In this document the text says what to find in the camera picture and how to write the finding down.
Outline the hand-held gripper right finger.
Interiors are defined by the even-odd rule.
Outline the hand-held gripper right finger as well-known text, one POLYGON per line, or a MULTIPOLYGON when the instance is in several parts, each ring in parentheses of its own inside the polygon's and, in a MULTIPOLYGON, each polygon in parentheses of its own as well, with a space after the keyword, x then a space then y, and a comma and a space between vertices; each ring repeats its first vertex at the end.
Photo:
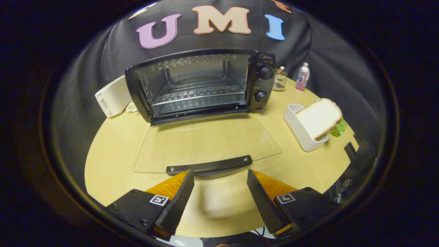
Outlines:
POLYGON ((248 170, 247 186, 268 232, 276 239, 308 233, 338 207, 311 187, 295 189, 252 169, 248 170))

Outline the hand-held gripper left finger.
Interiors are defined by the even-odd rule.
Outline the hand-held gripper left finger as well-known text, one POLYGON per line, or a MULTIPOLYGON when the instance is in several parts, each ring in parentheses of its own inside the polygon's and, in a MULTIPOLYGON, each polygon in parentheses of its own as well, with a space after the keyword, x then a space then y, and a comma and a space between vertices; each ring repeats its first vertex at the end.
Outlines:
POLYGON ((169 241, 176 234, 193 187, 193 171, 186 170, 146 191, 132 189, 106 209, 131 228, 169 241))

